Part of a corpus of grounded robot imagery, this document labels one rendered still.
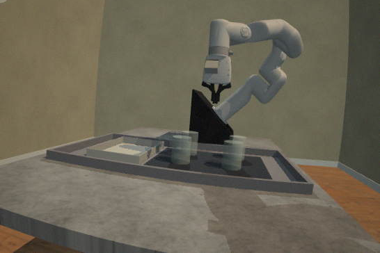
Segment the clear glass jar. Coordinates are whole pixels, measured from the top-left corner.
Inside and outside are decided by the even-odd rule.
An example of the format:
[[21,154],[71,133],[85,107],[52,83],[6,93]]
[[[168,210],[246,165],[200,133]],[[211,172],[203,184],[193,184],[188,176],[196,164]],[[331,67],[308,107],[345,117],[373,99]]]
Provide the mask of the clear glass jar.
[[191,137],[190,136],[173,136],[171,163],[186,165],[190,163],[191,155]]
[[197,155],[198,148],[198,132],[196,131],[183,131],[182,136],[190,136],[191,137],[191,155]]
[[242,160],[244,160],[245,149],[246,149],[246,137],[245,136],[230,136],[229,140],[238,140],[244,143],[243,156],[242,156]]
[[222,168],[226,170],[240,170],[244,143],[236,140],[224,140]]

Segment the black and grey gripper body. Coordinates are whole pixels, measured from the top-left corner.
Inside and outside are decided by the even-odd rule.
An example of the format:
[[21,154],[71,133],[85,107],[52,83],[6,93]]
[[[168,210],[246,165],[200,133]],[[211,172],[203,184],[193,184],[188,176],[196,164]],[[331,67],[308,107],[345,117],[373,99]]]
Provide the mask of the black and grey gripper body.
[[216,85],[227,85],[231,82],[231,59],[223,54],[210,54],[206,60],[219,60],[219,73],[218,74],[205,74],[203,71],[203,81],[207,84],[214,83]]

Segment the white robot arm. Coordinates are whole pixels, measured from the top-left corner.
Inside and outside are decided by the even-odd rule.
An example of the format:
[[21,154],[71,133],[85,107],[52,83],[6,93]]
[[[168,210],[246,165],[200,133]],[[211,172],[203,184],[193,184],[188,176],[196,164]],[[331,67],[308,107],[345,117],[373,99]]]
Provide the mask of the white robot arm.
[[300,56],[303,43],[299,32],[282,19],[262,20],[247,25],[215,19],[210,24],[208,55],[233,55],[233,51],[229,50],[232,45],[265,40],[272,40],[273,47],[260,66],[259,73],[269,85],[260,76],[251,75],[226,100],[216,108],[213,106],[214,112],[225,124],[229,118],[247,105],[252,94],[262,104],[267,104],[274,98],[287,80],[280,66],[285,61],[286,55],[290,58]]

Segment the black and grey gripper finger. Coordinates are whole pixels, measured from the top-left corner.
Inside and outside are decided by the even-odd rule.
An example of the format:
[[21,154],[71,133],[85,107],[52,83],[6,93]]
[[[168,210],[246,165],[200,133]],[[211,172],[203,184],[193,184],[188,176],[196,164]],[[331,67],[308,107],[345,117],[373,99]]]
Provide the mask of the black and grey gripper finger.
[[227,89],[227,88],[231,88],[231,84],[227,84],[227,85],[223,85],[222,84],[219,84],[219,87],[218,87],[218,90],[216,91],[216,99],[215,99],[215,104],[218,103],[218,101],[220,100],[220,92],[222,92],[224,89]]
[[216,93],[215,93],[215,90],[214,90],[214,84],[211,83],[211,84],[209,85],[209,84],[206,84],[206,83],[203,81],[203,82],[202,82],[202,86],[204,86],[204,87],[210,89],[210,91],[212,92],[212,98],[211,98],[211,101],[213,101],[213,104],[215,104]]

